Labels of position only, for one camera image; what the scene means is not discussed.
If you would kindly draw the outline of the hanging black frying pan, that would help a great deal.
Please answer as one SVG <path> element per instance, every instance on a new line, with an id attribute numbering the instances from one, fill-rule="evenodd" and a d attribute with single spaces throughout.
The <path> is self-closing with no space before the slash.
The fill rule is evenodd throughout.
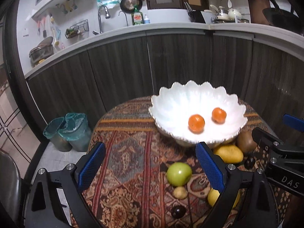
<path id="1" fill-rule="evenodd" d="M 135 10 L 141 10 L 143 6 L 142 0 L 121 0 L 120 8 L 123 12 L 131 14 Z"/>

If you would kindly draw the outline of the brown wooden cutting board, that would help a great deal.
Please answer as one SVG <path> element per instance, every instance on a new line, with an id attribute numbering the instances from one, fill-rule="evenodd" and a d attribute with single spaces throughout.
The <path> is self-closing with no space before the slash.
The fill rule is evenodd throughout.
<path id="1" fill-rule="evenodd" d="M 270 8 L 269 0 L 248 0 L 251 23 L 270 25 L 263 10 Z"/>

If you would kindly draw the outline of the green dish soap bottle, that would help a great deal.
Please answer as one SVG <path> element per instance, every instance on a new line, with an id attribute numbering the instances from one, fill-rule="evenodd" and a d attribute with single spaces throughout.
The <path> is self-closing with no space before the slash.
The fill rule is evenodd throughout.
<path id="1" fill-rule="evenodd" d="M 132 24 L 141 25 L 144 24 L 143 13 L 135 6 L 133 13 L 131 14 Z"/>

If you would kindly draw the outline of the green apple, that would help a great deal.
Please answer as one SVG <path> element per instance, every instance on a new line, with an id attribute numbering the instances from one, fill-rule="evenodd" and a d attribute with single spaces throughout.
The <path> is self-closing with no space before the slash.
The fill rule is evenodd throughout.
<path id="1" fill-rule="evenodd" d="M 173 163 L 166 172 L 168 182 L 174 187 L 184 186 L 192 176 L 191 167 L 182 162 Z"/>

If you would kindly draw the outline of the small tan longan fruit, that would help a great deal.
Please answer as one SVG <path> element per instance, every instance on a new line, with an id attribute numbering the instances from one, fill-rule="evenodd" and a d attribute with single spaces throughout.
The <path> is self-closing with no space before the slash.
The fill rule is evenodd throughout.
<path id="1" fill-rule="evenodd" d="M 173 197 L 176 199 L 183 200 L 187 196 L 188 196 L 188 191 L 183 186 L 176 187 L 173 191 Z"/>

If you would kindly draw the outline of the dark plum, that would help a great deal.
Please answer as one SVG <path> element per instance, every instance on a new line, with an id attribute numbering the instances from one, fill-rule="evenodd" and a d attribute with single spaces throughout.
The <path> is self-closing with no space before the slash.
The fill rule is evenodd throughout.
<path id="1" fill-rule="evenodd" d="M 187 209 L 182 205 L 175 205 L 171 208 L 171 216 L 174 219 L 181 219 L 186 212 Z"/>
<path id="2" fill-rule="evenodd" d="M 244 167 L 247 170 L 251 170 L 253 169 L 253 167 L 255 166 L 256 163 L 256 159 L 254 157 L 248 157 L 245 161 L 244 161 Z"/>

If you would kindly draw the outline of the yellow mango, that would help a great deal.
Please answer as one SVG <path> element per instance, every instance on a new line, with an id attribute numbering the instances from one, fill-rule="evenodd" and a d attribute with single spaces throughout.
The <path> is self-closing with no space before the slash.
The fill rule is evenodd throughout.
<path id="1" fill-rule="evenodd" d="M 235 145 L 222 145 L 213 150 L 215 155 L 218 155 L 227 164 L 237 164 L 242 162 L 243 152 Z"/>

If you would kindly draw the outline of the dark wood base cabinets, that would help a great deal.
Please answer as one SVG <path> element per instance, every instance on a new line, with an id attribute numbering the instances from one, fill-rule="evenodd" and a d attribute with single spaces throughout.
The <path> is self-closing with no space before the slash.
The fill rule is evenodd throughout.
<path id="1" fill-rule="evenodd" d="M 116 105 L 190 80 L 223 86 L 281 140 L 303 142 L 303 133 L 282 121 L 285 114 L 303 118 L 303 61 L 253 40 L 194 34 L 119 40 L 67 57 L 28 85 L 46 122 L 77 112 L 94 127 Z"/>

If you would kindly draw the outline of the yellow lemon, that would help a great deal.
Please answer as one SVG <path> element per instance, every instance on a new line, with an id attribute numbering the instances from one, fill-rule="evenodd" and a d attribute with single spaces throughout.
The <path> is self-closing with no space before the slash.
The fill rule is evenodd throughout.
<path id="1" fill-rule="evenodd" d="M 208 203 L 211 207 L 214 206 L 214 204 L 216 203 L 219 196 L 220 196 L 220 193 L 219 193 L 218 190 L 215 190 L 213 188 L 210 189 L 210 191 L 208 193 L 208 196 L 207 196 L 207 199 L 208 199 Z M 233 208 L 235 208 L 237 206 L 239 200 L 240 200 L 240 192 L 238 192 L 238 194 L 237 194 L 237 197 L 236 197 L 235 202 L 233 204 Z"/>

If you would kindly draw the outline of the white teapot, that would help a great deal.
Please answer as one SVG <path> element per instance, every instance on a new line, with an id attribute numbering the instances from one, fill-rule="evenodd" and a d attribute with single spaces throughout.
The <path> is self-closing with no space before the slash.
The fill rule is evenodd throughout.
<path id="1" fill-rule="evenodd" d="M 242 18 L 241 12 L 240 12 L 239 10 L 237 10 L 237 9 L 230 8 L 230 9 L 228 10 L 228 18 L 229 18 L 230 20 L 235 20 L 235 17 L 241 19 L 241 18 Z"/>

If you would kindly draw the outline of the orange tangerine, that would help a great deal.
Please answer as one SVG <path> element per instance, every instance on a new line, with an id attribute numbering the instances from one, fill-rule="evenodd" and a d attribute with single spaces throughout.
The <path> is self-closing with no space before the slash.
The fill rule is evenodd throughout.
<path id="1" fill-rule="evenodd" d="M 205 120 L 201 115 L 194 114 L 188 120 L 188 127 L 193 133 L 202 133 L 205 127 Z"/>
<path id="2" fill-rule="evenodd" d="M 217 107 L 217 108 L 214 108 L 213 111 L 212 111 L 212 120 L 217 123 L 217 124 L 223 124 L 226 120 L 226 117 L 227 117 L 227 113 Z"/>

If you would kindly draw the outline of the black wok on counter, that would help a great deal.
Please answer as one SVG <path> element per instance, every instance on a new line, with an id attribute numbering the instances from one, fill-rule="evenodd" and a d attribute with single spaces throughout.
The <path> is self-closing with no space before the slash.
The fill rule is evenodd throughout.
<path id="1" fill-rule="evenodd" d="M 280 9 L 275 0 L 269 0 L 274 8 L 265 8 L 262 10 L 267 21 L 275 27 L 286 29 L 297 34 L 302 34 L 303 25 L 299 17 L 286 10 Z"/>

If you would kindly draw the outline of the brown kiwi fruit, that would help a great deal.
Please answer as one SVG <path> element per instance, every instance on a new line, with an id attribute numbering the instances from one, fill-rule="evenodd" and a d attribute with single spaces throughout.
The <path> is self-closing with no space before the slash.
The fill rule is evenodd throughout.
<path id="1" fill-rule="evenodd" d="M 241 132 L 237 136 L 237 146 L 244 154 L 250 154 L 257 147 L 257 143 L 253 141 L 251 131 Z"/>

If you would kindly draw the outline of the white scalloped ceramic bowl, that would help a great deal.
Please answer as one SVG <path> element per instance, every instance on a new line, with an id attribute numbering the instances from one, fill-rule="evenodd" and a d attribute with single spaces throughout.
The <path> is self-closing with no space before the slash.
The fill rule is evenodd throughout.
<path id="1" fill-rule="evenodd" d="M 227 113 L 223 124 L 212 120 L 212 111 L 217 107 Z M 151 97 L 148 110 L 159 132 L 184 147 L 192 147 L 199 142 L 205 142 L 210 148 L 228 144 L 248 121 L 246 106 L 239 104 L 237 95 L 227 94 L 223 86 L 214 88 L 209 82 L 197 84 L 192 80 L 160 88 L 159 93 Z M 189 130 L 188 120 L 194 114 L 205 120 L 202 133 Z"/>

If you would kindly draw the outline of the teal lined trash bin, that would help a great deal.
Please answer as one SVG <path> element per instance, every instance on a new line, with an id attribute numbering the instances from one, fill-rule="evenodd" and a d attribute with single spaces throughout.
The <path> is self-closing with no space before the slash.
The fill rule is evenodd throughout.
<path id="1" fill-rule="evenodd" d="M 91 139 L 91 129 L 85 113 L 67 113 L 59 134 L 67 140 L 74 150 L 86 152 Z"/>
<path id="2" fill-rule="evenodd" d="M 72 146 L 59 134 L 59 130 L 62 129 L 64 125 L 64 117 L 55 118 L 45 127 L 43 135 L 54 145 L 57 150 L 61 152 L 69 152 L 71 151 Z"/>

